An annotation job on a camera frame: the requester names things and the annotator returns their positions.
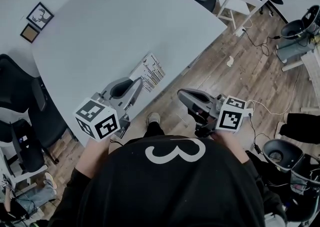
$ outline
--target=shoe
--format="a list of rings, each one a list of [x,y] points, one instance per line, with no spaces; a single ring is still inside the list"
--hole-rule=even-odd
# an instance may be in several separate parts
[[[58,188],[58,186],[57,186],[56,182],[54,181],[54,178],[52,177],[52,175],[49,174],[48,172],[45,172],[44,175],[45,175],[45,179],[50,180],[50,182],[52,183],[53,189],[56,190]]]
[[[283,121],[284,121],[284,123],[288,123],[288,114],[289,113],[285,113],[285,114],[283,114]]]
[[[275,134],[274,134],[274,139],[281,139],[281,134],[280,134],[280,129],[285,123],[279,122],[278,125],[276,126]]]
[[[157,122],[160,124],[160,115],[156,112],[152,112],[146,117],[146,125],[149,126],[151,122]]]

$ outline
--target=picture frame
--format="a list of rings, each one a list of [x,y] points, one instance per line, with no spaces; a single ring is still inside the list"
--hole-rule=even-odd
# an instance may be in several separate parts
[[[21,32],[20,36],[23,37],[28,42],[32,43],[35,41],[37,36],[39,35],[39,31],[34,28],[30,23],[26,25],[26,27]]]
[[[39,2],[29,13],[26,19],[41,31],[51,21],[54,15]]]

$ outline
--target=white cube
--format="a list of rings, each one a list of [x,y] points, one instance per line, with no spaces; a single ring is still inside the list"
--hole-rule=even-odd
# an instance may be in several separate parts
[[[73,115],[81,130],[97,142],[120,129],[117,111],[91,98],[86,98]]]

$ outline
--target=foot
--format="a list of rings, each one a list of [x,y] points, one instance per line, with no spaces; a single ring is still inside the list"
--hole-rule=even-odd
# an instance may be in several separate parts
[[[149,126],[151,122],[157,122],[160,124],[160,115],[156,112],[152,112],[146,117],[146,125]]]
[[[284,123],[288,123],[288,114],[289,113],[285,113],[285,114],[283,114],[283,120],[284,120]]]
[[[280,134],[280,129],[285,123],[279,122],[278,125],[276,126],[275,134],[274,134],[274,139],[281,139],[281,134]]]
[[[52,183],[52,187],[54,190],[56,190],[58,188],[56,182],[54,181],[54,178],[52,177],[51,174],[49,174],[48,172],[44,173],[45,175],[45,179],[49,180]]]

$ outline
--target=floor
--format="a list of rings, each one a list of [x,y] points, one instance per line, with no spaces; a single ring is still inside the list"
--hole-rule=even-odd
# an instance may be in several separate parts
[[[285,25],[276,13],[274,17],[270,17],[268,12],[263,15],[256,13],[252,17],[252,22],[253,26],[248,29],[248,35],[256,45],[264,42],[267,36],[278,35]],[[282,72],[281,68],[284,64],[275,55],[276,40],[268,43],[270,56],[266,56],[263,55],[260,47],[252,45],[247,35],[244,34],[239,38],[232,33],[233,30],[229,25],[228,29],[201,54],[198,62],[191,69],[174,80],[153,103],[133,120],[121,143],[143,136],[146,116],[150,112],[160,114],[161,126],[166,134],[194,137],[195,122],[177,97],[177,91],[181,88],[199,89],[213,96],[224,93],[243,100],[254,99],[263,103],[272,113],[282,113],[290,104],[296,83],[289,111],[297,113],[302,106],[316,105],[315,93],[304,66]],[[232,67],[227,66],[229,56],[234,58]],[[256,105],[252,122],[257,134],[264,133],[272,138],[277,123],[282,119],[282,115],[271,115],[263,106]],[[248,120],[243,122],[236,135],[242,146],[249,150],[254,141],[254,132]],[[260,148],[267,141],[268,138],[264,135],[259,135],[256,139]],[[306,153],[315,156],[320,154],[320,148],[317,145],[292,142]],[[113,143],[110,151],[118,147],[118,144]],[[57,191],[60,199],[83,150],[80,143],[72,140],[68,133],[65,133],[62,140],[57,142],[52,149],[52,153],[59,158],[60,163],[53,165],[48,162],[48,170],[58,185]],[[48,203],[43,206],[47,219],[54,210],[55,207],[52,204]]]

